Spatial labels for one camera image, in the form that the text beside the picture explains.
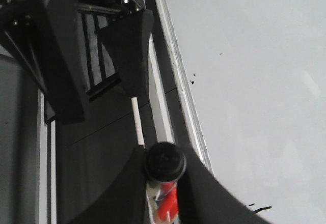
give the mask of black speck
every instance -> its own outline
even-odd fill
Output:
[[[259,208],[259,209],[255,210],[254,213],[258,213],[258,212],[260,212],[262,210],[269,210],[269,209],[271,209],[271,206]]]

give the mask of black plastic part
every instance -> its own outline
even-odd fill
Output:
[[[38,83],[64,124],[85,119],[84,90],[76,33],[75,0],[24,0],[3,25],[0,44]]]
[[[136,146],[112,185],[69,224],[142,224],[146,196],[144,155],[144,147]]]
[[[181,149],[172,143],[153,145],[146,155],[145,169],[149,179],[168,183],[177,181],[186,169]]]
[[[268,224],[220,185],[190,145],[182,149],[187,170],[177,184],[181,224]]]
[[[141,10],[96,32],[129,97],[148,94],[148,43],[152,26],[152,11]]]

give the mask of white wall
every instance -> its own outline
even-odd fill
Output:
[[[326,223],[326,0],[166,1],[215,177]]]

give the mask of black round knob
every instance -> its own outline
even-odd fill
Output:
[[[145,161],[148,177],[159,183],[177,181],[186,168],[185,155],[172,143],[158,143],[152,146]]]

